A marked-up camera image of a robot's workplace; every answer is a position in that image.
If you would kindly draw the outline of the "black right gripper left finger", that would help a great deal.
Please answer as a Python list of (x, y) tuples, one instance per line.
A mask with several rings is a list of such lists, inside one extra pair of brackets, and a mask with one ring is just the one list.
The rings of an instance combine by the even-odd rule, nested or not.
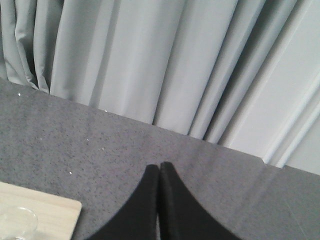
[(89, 240), (155, 240), (160, 170), (147, 165), (137, 187), (119, 211)]

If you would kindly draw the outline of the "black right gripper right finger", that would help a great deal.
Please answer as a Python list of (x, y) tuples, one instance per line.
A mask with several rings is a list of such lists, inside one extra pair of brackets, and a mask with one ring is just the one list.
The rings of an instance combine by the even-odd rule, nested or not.
[(171, 162), (160, 165), (158, 216), (162, 240), (239, 239), (201, 206)]

